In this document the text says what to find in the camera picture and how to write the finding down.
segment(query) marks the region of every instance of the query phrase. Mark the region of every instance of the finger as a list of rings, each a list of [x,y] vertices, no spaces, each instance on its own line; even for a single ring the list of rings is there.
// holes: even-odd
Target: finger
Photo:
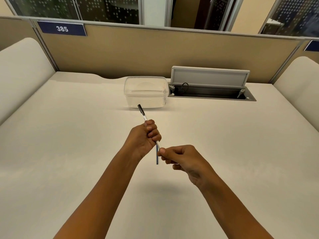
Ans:
[[[153,140],[153,141],[161,141],[161,140],[162,140],[162,135],[161,135],[161,134],[158,134],[158,135],[152,137],[152,140]]]
[[[170,160],[170,159],[165,160],[165,163],[166,163],[166,164],[176,164],[175,161]]]
[[[166,149],[171,149],[177,154],[183,154],[186,146],[187,145],[181,145],[181,146],[169,147]]]
[[[180,163],[182,161],[182,156],[175,153],[172,148],[160,148],[159,152],[163,157],[173,160],[177,163]]]
[[[152,125],[152,124],[155,124],[154,120],[152,120],[152,119],[151,120],[147,120],[147,121],[144,122],[145,126],[149,126],[149,125]]]
[[[151,124],[151,125],[146,126],[146,127],[144,128],[144,130],[145,130],[146,132],[150,132],[150,131],[153,131],[153,130],[155,130],[155,129],[157,129],[157,125],[156,125],[156,124]]]
[[[184,171],[185,172],[185,170],[181,167],[181,165],[179,165],[179,164],[173,164],[173,169],[174,170],[181,170],[181,171]]]
[[[160,132],[157,129],[155,129],[155,130],[151,131],[147,136],[151,138],[153,136],[158,135],[159,133]]]

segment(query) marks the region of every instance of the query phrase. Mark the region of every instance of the blue sign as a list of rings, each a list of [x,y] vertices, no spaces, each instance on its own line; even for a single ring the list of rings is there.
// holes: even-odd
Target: blue sign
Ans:
[[[305,51],[319,52],[319,41],[312,40],[305,48]]]
[[[86,36],[83,24],[38,21],[43,33]]]

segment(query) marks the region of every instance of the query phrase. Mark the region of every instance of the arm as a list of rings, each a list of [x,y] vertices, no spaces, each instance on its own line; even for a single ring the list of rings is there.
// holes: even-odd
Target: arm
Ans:
[[[161,148],[158,155],[188,174],[229,239],[273,239],[194,146]]]
[[[105,238],[139,161],[161,135],[153,120],[132,128],[123,147],[54,239]]]

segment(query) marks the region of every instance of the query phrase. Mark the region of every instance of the left hand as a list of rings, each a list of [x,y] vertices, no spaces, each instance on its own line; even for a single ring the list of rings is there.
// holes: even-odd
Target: left hand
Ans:
[[[161,139],[162,136],[157,130],[155,122],[148,120],[132,128],[123,148],[132,151],[133,158],[140,161],[156,145],[155,141],[160,141]]]

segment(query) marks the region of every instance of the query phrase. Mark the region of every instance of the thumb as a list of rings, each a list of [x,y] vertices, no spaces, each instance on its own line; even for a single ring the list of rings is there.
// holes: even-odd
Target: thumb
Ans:
[[[165,148],[160,148],[159,153],[170,160],[175,161],[176,163],[180,163],[181,157],[179,154],[175,153],[172,149],[165,149]]]

